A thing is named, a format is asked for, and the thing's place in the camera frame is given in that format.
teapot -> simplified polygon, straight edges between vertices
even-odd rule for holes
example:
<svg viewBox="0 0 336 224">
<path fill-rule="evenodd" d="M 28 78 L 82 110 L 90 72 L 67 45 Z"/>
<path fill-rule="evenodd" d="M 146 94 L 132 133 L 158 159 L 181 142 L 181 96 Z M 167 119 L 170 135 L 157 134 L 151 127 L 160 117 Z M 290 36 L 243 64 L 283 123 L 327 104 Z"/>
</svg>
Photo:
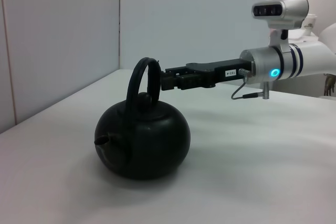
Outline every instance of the teapot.
<svg viewBox="0 0 336 224">
<path fill-rule="evenodd" d="M 139 93 L 148 66 L 147 92 Z M 94 134 L 101 161 L 130 179 L 165 176 L 182 163 L 190 147 L 190 130 L 181 112 L 159 101 L 161 68 L 155 59 L 136 65 L 125 101 L 105 111 Z"/>
</svg>

white label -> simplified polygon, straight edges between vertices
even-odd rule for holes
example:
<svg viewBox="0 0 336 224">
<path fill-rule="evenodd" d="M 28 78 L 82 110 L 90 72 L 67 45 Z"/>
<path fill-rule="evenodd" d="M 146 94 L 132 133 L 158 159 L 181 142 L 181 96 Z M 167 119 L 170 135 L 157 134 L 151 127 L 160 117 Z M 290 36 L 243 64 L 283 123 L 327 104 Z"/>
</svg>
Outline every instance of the white label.
<svg viewBox="0 0 336 224">
<path fill-rule="evenodd" d="M 237 75 L 236 69 L 225 71 L 225 77 L 236 76 L 236 75 Z"/>
</svg>

